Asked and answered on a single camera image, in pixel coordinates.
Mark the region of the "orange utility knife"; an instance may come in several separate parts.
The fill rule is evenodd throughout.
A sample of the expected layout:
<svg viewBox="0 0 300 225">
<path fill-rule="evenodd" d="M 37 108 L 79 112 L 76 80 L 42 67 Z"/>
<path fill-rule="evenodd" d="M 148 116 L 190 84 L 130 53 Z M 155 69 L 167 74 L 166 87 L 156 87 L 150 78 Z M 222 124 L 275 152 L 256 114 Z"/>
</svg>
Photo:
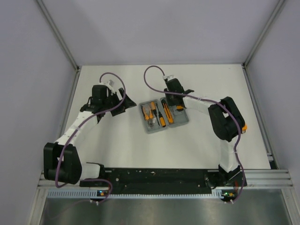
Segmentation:
<svg viewBox="0 0 300 225">
<path fill-rule="evenodd" d="M 171 111 L 170 111 L 170 109 L 167 105 L 167 102 L 165 100 L 162 100 L 161 103 L 162 103 L 162 106 L 163 106 L 163 109 L 164 109 L 164 112 L 165 112 L 165 115 L 167 117 L 167 120 L 168 120 L 169 124 L 173 124 L 174 120 L 173 120 Z"/>
</svg>

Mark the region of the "orange black screwdriver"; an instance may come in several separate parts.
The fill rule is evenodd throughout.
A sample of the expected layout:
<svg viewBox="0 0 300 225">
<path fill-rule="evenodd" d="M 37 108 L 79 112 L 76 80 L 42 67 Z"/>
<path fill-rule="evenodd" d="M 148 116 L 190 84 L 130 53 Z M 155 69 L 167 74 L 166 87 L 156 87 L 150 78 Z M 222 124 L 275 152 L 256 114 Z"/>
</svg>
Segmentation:
<svg viewBox="0 0 300 225">
<path fill-rule="evenodd" d="M 162 113 L 160 112 L 159 107 L 158 107 L 157 104 L 156 104 L 156 107 L 157 107 L 157 110 L 158 110 L 158 116 L 159 116 L 160 124 L 161 124 L 161 126 L 164 128 L 164 127 L 166 127 L 165 119 L 164 119 Z"/>
<path fill-rule="evenodd" d="M 151 110 L 152 110 L 153 114 L 154 114 L 155 116 L 157 116 L 157 111 L 156 111 L 156 106 L 155 106 L 155 102 L 154 102 L 154 101 L 152 101 L 152 102 L 150 103 L 150 107 L 151 107 Z"/>
</svg>

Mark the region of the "orange pliers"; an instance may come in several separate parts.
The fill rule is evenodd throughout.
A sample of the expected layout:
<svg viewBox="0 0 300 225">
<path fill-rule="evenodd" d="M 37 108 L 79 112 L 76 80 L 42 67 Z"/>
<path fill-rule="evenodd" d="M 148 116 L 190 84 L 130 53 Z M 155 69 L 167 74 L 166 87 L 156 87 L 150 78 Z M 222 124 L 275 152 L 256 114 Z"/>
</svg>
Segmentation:
<svg viewBox="0 0 300 225">
<path fill-rule="evenodd" d="M 145 121 L 149 128 L 154 128 L 154 125 L 157 122 L 157 119 L 154 117 L 154 112 L 151 109 L 150 105 L 141 105 L 141 111 Z"/>
</svg>

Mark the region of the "grey plastic tool case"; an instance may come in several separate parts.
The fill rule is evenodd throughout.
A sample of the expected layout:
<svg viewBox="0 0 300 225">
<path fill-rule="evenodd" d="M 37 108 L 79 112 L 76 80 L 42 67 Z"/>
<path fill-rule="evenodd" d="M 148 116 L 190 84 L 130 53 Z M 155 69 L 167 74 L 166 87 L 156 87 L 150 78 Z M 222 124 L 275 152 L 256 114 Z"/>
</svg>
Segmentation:
<svg viewBox="0 0 300 225">
<path fill-rule="evenodd" d="M 187 112 L 186 112 L 185 109 L 183 111 L 181 111 L 181 112 L 178 112 L 176 110 L 175 106 L 169 106 L 168 103 L 167 103 L 167 105 L 168 105 L 168 107 L 169 107 L 169 109 L 171 111 L 173 120 L 174 120 L 173 124 L 169 124 L 169 122 L 167 120 L 167 117 L 165 115 L 162 103 L 161 103 L 162 100 L 165 100 L 167 102 L 166 98 L 162 97 L 160 99 L 154 99 L 154 100 L 150 100 L 150 101 L 146 101 L 146 102 L 140 103 L 139 106 L 138 106 L 138 109 L 140 110 L 141 117 L 142 117 L 142 124 L 143 124 L 145 132 L 147 134 L 153 134 L 153 133 L 156 133 L 156 132 L 160 132 L 160 131 L 166 130 L 168 128 L 176 128 L 176 127 L 183 126 L 183 125 L 186 125 L 186 124 L 189 123 L 188 114 L 187 114 Z M 157 119 L 157 122 L 154 125 L 154 128 L 149 128 L 148 127 L 147 122 L 145 121 L 145 119 L 143 117 L 143 114 L 142 114 L 142 111 L 141 111 L 141 105 L 150 105 L 150 103 L 152 101 L 155 102 L 155 106 L 156 106 L 156 104 L 158 105 L 159 110 L 160 110 L 160 112 L 162 113 L 162 115 L 163 115 L 163 117 L 165 119 L 166 127 L 162 127 L 161 124 L 160 124 L 157 107 L 156 107 L 157 116 L 154 116 L 155 119 Z"/>
</svg>

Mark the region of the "orange tape measure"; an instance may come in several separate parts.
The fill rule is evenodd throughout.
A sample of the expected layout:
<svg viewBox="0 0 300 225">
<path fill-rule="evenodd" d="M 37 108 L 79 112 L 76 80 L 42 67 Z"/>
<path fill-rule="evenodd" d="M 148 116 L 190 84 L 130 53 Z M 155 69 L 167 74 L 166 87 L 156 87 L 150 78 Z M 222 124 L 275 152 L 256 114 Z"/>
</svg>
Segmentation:
<svg viewBox="0 0 300 225">
<path fill-rule="evenodd" d="M 241 130 L 241 133 L 244 134 L 247 131 L 247 124 L 244 125 L 244 127 Z"/>
</svg>

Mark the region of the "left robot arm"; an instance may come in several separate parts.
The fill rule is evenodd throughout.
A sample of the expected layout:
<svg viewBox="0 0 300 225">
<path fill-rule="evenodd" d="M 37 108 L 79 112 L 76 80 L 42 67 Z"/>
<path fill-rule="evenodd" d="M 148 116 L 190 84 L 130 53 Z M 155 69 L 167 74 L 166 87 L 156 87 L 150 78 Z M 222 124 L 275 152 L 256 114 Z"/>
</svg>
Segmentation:
<svg viewBox="0 0 300 225">
<path fill-rule="evenodd" d="M 110 84 L 94 85 L 91 97 L 73 124 L 59 139 L 44 146 L 44 178 L 67 184 L 90 179 L 96 186 L 103 185 L 106 182 L 104 166 L 87 162 L 84 158 L 87 149 L 81 145 L 106 112 L 116 116 L 135 106 L 123 88 L 114 91 Z"/>
</svg>

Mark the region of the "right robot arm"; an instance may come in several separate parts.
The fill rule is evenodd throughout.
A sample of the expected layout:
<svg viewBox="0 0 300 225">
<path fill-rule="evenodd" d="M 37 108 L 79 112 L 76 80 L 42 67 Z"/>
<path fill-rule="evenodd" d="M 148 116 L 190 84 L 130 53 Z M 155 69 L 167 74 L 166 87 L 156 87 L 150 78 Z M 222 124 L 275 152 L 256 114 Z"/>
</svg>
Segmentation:
<svg viewBox="0 0 300 225">
<path fill-rule="evenodd" d="M 236 141 L 239 133 L 247 127 L 236 103 L 231 97 L 225 97 L 219 102 L 204 101 L 202 97 L 193 94 L 193 90 L 184 90 L 183 86 L 173 75 L 164 76 L 166 99 L 170 106 L 181 106 L 185 109 L 197 110 L 208 115 L 215 135 L 220 139 L 221 170 L 219 181 L 223 185 L 231 185 L 236 180 L 235 170 L 239 168 L 236 159 Z"/>
</svg>

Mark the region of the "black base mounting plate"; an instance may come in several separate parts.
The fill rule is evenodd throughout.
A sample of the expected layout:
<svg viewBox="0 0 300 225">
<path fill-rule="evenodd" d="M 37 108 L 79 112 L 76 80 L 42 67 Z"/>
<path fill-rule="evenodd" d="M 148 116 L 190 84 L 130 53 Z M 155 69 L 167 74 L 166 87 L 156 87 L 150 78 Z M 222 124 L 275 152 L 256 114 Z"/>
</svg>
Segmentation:
<svg viewBox="0 0 300 225">
<path fill-rule="evenodd" d="M 98 178 L 83 180 L 80 186 L 105 187 L 105 180 L 111 183 L 115 195 L 210 194 L 215 188 L 240 190 L 247 185 L 239 168 L 230 173 L 222 168 L 102 168 Z"/>
</svg>

